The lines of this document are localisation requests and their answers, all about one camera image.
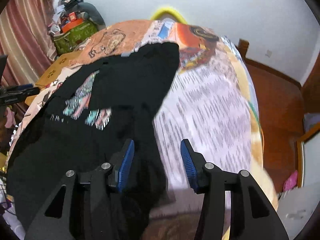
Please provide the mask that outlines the black elephant print t-shirt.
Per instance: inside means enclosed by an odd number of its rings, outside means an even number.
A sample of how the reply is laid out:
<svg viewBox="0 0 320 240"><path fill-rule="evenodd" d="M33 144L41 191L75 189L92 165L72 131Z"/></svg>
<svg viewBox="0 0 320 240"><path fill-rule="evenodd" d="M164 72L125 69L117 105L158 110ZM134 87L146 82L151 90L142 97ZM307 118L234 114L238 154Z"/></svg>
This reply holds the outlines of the black elephant print t-shirt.
<svg viewBox="0 0 320 240"><path fill-rule="evenodd" d="M9 159L7 192L24 229L68 170L91 171L132 139L127 188L111 196L111 210L116 236L140 239L167 185L152 123L179 63L177 44L147 44L82 66L62 83Z"/></svg>

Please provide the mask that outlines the white cartoon print t-shirt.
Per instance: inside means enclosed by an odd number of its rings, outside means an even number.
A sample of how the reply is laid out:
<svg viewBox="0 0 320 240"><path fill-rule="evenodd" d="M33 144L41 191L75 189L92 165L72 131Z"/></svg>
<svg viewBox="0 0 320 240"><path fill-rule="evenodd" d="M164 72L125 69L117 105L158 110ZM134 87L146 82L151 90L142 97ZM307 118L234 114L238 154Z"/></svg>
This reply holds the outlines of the white cartoon print t-shirt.
<svg viewBox="0 0 320 240"><path fill-rule="evenodd" d="M32 102L22 120L22 127L27 126L27 124L33 119L33 117L40 111L52 94L63 84L63 82L79 70L80 67L68 68L63 67L56 76L51 76L51 80L47 81L46 85L41 89L37 96L34 96Z"/></svg>

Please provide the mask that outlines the pink striped curtain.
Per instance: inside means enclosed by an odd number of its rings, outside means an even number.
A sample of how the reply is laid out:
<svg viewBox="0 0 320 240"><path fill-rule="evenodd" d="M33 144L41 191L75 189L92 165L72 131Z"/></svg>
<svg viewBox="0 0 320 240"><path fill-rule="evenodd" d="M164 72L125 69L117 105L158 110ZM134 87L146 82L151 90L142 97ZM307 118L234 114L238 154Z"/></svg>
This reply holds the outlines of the pink striped curtain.
<svg viewBox="0 0 320 240"><path fill-rule="evenodd" d="M1 12L1 54L7 64L1 83L35 83L52 64L56 48L48 34L54 0L8 0Z"/></svg>

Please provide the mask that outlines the newspaper print bed blanket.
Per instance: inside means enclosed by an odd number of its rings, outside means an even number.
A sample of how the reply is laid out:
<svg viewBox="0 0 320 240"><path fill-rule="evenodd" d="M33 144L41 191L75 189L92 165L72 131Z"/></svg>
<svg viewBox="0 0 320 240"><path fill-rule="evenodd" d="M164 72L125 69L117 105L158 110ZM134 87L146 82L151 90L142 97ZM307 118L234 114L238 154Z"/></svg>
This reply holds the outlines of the newspaper print bed blanket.
<svg viewBox="0 0 320 240"><path fill-rule="evenodd" d="M127 57L147 44L165 42L178 45L180 63L152 123L167 185L149 213L149 223L201 209L203 197L193 193L183 167L183 139L223 170L249 169L278 207L274 185L263 169L246 72L235 48L212 30L150 20L117 23L94 34L71 68L110 56Z"/></svg>

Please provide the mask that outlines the green patterned storage box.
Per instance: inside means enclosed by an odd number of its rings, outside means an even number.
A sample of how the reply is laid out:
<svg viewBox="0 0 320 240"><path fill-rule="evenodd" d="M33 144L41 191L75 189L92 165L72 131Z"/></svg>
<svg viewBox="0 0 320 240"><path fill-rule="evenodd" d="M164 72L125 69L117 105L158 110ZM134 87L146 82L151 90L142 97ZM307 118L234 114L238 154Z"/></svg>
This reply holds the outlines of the green patterned storage box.
<svg viewBox="0 0 320 240"><path fill-rule="evenodd" d="M85 21L64 34L53 37L57 55L72 52L77 45L84 42L98 31L97 26L91 21Z"/></svg>

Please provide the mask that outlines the pink slipper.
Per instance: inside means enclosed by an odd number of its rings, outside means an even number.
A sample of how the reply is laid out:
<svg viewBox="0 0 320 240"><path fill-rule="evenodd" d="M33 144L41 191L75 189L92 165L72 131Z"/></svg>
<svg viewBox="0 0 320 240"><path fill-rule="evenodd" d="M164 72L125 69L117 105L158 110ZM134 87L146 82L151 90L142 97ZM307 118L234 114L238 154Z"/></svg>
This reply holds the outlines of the pink slipper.
<svg viewBox="0 0 320 240"><path fill-rule="evenodd" d="M297 180L298 180L298 171L295 170L289 178L285 181L283 185L283 191L289 191L291 189L294 189L297 186Z"/></svg>

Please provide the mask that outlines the orange box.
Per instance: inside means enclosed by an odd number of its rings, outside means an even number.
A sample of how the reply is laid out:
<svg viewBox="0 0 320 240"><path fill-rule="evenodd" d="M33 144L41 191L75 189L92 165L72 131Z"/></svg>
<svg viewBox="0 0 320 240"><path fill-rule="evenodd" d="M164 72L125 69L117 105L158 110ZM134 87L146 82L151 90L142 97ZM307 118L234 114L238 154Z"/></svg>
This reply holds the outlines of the orange box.
<svg viewBox="0 0 320 240"><path fill-rule="evenodd" d="M84 22L84 20L81 19L81 18L80 18L80 19L77 19L77 20L74 20L74 21L72 21L72 22L69 22L69 23L67 23L66 25L64 25L64 26L62 27L62 32L63 32L63 33L66 33L66 32L68 32L69 30L75 28L76 26L82 24L83 22Z"/></svg>

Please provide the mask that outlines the yellow foam headboard arch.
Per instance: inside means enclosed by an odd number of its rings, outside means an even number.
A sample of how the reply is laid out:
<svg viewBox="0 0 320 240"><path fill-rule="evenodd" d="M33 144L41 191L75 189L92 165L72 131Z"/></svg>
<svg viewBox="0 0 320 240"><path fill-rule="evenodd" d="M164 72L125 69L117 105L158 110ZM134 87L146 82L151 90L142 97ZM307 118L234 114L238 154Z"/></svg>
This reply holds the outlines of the yellow foam headboard arch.
<svg viewBox="0 0 320 240"><path fill-rule="evenodd" d="M159 7L150 17L150 20L160 20L164 15L169 15L178 23L188 24L185 18L173 7Z"/></svg>

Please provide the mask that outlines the white wall socket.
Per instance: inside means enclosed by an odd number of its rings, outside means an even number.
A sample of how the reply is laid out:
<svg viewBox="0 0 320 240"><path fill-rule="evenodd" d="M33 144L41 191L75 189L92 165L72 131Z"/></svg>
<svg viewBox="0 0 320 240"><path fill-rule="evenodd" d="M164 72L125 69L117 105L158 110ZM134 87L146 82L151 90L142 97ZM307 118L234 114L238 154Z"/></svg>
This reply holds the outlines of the white wall socket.
<svg viewBox="0 0 320 240"><path fill-rule="evenodd" d="M272 51L270 51L270 50L267 50L267 52L266 52L266 54L265 54L267 57L271 57L271 55L272 55Z"/></svg>

